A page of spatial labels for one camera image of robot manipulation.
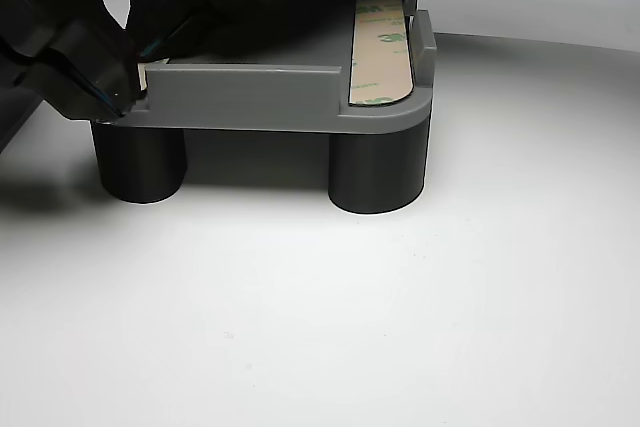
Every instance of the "printed 3m logo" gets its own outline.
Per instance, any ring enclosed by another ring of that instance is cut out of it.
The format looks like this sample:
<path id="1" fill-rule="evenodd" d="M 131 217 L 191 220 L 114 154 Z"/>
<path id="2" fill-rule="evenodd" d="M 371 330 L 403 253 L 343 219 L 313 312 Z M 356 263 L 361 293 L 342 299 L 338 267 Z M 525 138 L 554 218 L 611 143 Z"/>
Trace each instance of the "printed 3m logo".
<path id="1" fill-rule="evenodd" d="M 361 5 L 356 9 L 356 14 L 372 14 L 373 12 L 384 12 L 379 5 Z"/>
<path id="2" fill-rule="evenodd" d="M 384 34 L 379 35 L 380 42 L 402 42 L 407 40 L 406 34 Z"/>

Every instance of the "gray plastic tray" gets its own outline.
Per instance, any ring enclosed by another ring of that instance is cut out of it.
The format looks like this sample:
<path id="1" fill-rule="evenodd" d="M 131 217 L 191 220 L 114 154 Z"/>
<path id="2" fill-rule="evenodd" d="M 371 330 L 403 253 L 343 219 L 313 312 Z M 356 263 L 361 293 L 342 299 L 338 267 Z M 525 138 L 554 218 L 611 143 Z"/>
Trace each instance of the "gray plastic tray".
<path id="1" fill-rule="evenodd" d="M 409 129 L 431 114 L 436 59 L 429 14 L 416 4 L 404 0 L 415 88 L 395 104 L 349 105 L 356 0 L 285 0 L 263 22 L 216 32 L 198 56 L 147 66 L 147 97 L 116 125 L 350 134 Z"/>

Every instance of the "white table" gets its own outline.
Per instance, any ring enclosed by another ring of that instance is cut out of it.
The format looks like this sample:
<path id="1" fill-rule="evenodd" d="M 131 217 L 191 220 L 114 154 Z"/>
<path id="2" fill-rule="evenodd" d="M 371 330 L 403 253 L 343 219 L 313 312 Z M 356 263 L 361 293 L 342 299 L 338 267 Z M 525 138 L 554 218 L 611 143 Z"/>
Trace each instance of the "white table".
<path id="1" fill-rule="evenodd" d="M 388 215 L 330 203 L 313 135 L 191 133 L 175 197 L 119 203 L 39 109 L 0 156 L 0 425 L 640 424 L 640 55 L 438 42 Z"/>

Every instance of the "black cylinder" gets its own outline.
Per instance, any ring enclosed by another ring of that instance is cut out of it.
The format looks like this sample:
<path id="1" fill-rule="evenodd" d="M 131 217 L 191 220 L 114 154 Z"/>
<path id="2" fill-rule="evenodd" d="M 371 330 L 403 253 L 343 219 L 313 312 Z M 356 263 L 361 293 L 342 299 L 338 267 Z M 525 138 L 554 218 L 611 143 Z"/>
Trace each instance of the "black cylinder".
<path id="1" fill-rule="evenodd" d="M 187 171 L 182 129 L 91 124 L 103 187 L 133 204 L 175 194 Z"/>
<path id="2" fill-rule="evenodd" d="M 357 214 L 380 214 L 418 198 L 424 188 L 430 120 L 392 134 L 333 134 L 333 203 Z"/>

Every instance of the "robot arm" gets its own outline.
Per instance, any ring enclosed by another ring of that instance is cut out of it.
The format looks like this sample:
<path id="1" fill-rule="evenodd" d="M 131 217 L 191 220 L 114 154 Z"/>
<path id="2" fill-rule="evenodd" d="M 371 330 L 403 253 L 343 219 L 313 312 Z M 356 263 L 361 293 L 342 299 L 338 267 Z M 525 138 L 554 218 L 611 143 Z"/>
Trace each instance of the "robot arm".
<path id="1" fill-rule="evenodd" d="M 131 0 L 126 30 L 104 0 L 0 0 L 0 87 L 69 119 L 114 121 L 142 93 L 138 62 L 189 54 L 202 36 L 275 0 Z"/>

